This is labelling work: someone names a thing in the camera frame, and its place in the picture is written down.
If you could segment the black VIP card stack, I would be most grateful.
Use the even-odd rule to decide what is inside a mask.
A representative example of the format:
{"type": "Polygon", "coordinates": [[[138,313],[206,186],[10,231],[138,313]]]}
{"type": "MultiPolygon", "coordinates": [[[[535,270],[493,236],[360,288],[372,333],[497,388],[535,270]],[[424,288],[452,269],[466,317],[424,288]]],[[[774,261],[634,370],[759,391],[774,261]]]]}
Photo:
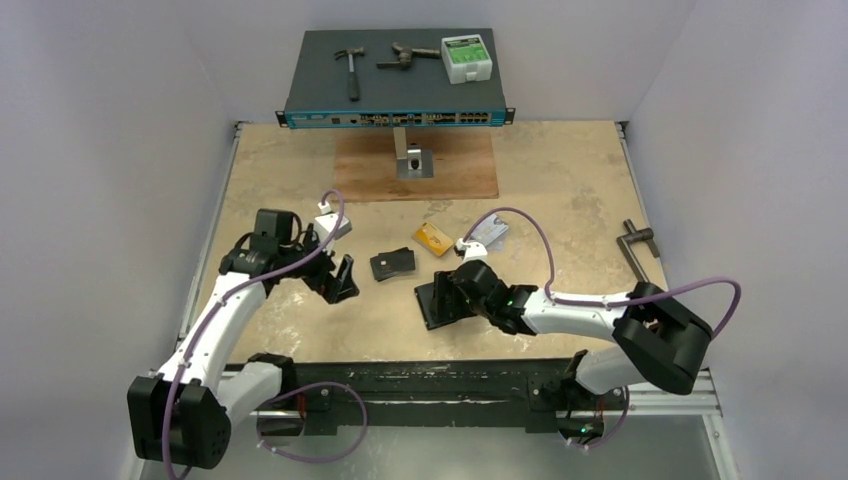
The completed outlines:
{"type": "Polygon", "coordinates": [[[379,253],[370,258],[369,264],[377,282],[411,274],[416,270],[415,253],[409,247],[379,253]]]}

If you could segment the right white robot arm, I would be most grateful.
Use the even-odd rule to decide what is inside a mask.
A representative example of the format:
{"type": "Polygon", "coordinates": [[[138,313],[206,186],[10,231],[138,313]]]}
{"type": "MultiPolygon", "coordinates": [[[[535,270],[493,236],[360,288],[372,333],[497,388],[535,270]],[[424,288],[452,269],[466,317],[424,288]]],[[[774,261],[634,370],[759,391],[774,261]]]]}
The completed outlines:
{"type": "Polygon", "coordinates": [[[436,272],[414,293],[429,330],[481,317],[509,335],[568,334],[612,342],[603,351],[577,355],[562,379],[563,397],[576,407],[643,382],[688,395],[714,338],[706,321],[649,282],[611,295],[548,295],[534,285],[509,285],[487,263],[472,260],[436,272]]]}

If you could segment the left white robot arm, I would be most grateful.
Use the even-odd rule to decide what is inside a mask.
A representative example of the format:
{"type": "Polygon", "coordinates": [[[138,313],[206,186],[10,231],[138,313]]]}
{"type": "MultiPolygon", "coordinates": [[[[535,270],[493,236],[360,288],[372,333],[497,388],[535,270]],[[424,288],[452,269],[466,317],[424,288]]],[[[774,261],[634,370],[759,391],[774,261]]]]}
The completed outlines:
{"type": "Polygon", "coordinates": [[[254,227],[222,258],[213,292],[172,356],[136,377],[127,403],[136,455],[201,469],[217,466],[231,433],[257,407],[284,409],[303,394],[291,358],[259,353],[233,377],[225,367],[243,330],[285,279],[302,281],[328,304],[355,297],[353,259],[333,246],[352,229],[328,203],[305,224],[291,211],[261,209],[254,227]]]}

